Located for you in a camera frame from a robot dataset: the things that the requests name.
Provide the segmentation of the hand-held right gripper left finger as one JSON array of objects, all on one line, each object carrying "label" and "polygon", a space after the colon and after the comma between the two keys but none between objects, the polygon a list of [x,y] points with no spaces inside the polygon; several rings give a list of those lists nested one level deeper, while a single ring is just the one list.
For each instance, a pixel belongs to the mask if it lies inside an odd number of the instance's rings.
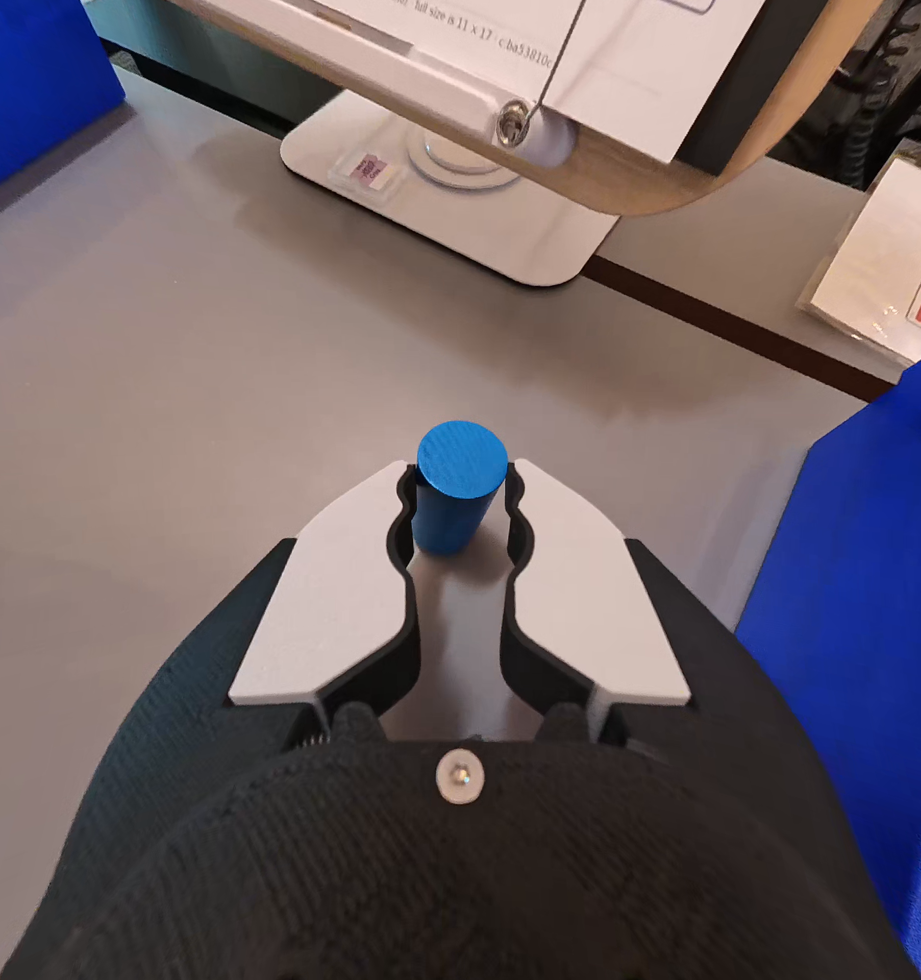
[{"label": "hand-held right gripper left finger", "polygon": [[304,704],[330,727],[366,704],[381,717],[421,668],[414,554],[416,467],[395,460],[297,533],[229,687],[234,706]]}]

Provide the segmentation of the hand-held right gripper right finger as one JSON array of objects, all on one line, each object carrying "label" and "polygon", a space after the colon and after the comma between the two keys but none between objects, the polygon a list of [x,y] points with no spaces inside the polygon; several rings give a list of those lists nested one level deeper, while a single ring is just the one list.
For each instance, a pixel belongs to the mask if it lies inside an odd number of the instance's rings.
[{"label": "hand-held right gripper right finger", "polygon": [[562,704],[601,739],[615,705],[691,705],[691,689],[628,539],[601,509],[525,458],[504,485],[512,568],[501,671],[540,717]]}]

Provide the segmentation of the blue cylinder block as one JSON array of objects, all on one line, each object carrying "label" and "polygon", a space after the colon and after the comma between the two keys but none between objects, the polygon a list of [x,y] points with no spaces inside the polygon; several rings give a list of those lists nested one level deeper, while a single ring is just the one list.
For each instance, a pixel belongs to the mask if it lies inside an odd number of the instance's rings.
[{"label": "blue cylinder block", "polygon": [[508,454],[485,426],[449,421],[428,431],[416,463],[414,542],[425,553],[452,556],[463,551],[503,485]]}]

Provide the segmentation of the blue plastic bin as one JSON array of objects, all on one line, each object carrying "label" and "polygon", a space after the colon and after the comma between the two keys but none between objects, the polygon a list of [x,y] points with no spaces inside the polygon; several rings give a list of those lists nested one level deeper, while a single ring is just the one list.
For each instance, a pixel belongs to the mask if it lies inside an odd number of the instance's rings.
[{"label": "blue plastic bin", "polygon": [[921,973],[921,361],[807,452],[736,630]]},{"label": "blue plastic bin", "polygon": [[0,1],[0,183],[124,98],[80,1]]}]

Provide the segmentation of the white tablet stand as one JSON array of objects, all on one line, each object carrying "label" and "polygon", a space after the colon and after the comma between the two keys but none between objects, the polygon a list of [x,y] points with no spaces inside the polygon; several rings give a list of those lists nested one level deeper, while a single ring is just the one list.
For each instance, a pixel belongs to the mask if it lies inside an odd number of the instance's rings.
[{"label": "white tablet stand", "polygon": [[283,139],[293,174],[331,187],[355,150],[401,164],[391,202],[369,211],[528,286],[576,276],[617,221],[522,177],[516,163],[554,166],[576,123],[324,7],[323,2],[184,2],[219,27],[341,86]]}]

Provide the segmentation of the wooden rimmed board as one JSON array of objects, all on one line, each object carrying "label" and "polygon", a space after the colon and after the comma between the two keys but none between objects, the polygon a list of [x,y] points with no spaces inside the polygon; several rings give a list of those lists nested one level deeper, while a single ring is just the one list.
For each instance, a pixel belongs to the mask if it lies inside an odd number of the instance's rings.
[{"label": "wooden rimmed board", "polygon": [[566,116],[578,129],[566,162],[516,163],[513,168],[604,214],[659,214],[696,202],[741,175],[785,136],[820,95],[879,6],[864,1],[763,2],[669,163]]}]

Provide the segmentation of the small label sticker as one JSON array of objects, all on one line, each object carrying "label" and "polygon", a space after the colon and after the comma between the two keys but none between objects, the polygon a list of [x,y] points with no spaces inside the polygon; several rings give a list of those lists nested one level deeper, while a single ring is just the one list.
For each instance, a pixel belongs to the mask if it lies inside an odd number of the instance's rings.
[{"label": "small label sticker", "polygon": [[327,175],[332,190],[379,209],[391,202],[404,179],[405,170],[401,164],[362,150],[345,154],[331,166]]}]

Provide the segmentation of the bagged stack of white papers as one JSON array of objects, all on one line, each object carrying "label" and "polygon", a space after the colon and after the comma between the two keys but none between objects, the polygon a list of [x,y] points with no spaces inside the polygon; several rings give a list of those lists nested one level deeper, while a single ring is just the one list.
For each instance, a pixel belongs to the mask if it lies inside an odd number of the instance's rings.
[{"label": "bagged stack of white papers", "polygon": [[902,368],[921,361],[921,143],[904,139],[796,308]]}]

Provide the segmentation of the white printed paper sheet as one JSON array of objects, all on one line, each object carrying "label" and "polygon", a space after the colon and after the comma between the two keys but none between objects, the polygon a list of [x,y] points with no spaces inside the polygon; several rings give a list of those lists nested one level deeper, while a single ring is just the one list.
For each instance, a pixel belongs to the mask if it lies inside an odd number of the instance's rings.
[{"label": "white printed paper sheet", "polygon": [[417,52],[669,163],[761,1],[325,1]]}]

